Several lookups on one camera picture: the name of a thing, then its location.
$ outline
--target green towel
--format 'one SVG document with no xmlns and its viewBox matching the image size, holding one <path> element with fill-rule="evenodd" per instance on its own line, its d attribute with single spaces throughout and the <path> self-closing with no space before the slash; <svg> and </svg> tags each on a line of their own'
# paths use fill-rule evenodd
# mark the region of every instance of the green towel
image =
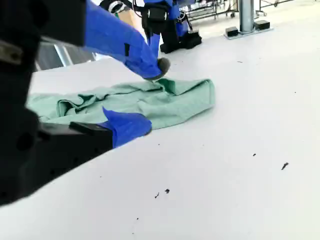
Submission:
<svg viewBox="0 0 320 240">
<path fill-rule="evenodd" d="M 152 122 L 152 129 L 180 124 L 214 105 L 214 85 L 209 79 L 136 82 L 112 87 L 61 94 L 31 94 L 27 107 L 42 122 L 103 123 L 102 107 L 123 113 L 141 113 Z"/>
</svg>

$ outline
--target white table surface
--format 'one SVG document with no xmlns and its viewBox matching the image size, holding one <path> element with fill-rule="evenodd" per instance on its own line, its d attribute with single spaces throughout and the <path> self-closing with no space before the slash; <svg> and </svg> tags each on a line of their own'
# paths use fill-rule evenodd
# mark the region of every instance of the white table surface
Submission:
<svg viewBox="0 0 320 240">
<path fill-rule="evenodd" d="M 168 77 L 213 80 L 215 108 L 0 208 L 0 239 L 319 240 L 319 22 L 167 55 Z M 129 81 L 141 79 L 106 59 L 38 72 L 31 92 Z"/>
</svg>

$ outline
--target metal pole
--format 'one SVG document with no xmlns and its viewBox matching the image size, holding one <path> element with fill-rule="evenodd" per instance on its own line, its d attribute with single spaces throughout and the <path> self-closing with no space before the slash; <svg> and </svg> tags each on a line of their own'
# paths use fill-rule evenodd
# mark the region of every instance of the metal pole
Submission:
<svg viewBox="0 0 320 240">
<path fill-rule="evenodd" d="M 74 64 L 65 46 L 54 45 L 54 48 L 64 67 Z"/>
<path fill-rule="evenodd" d="M 240 32 L 243 34 L 254 31 L 254 0 L 239 0 Z"/>
</svg>

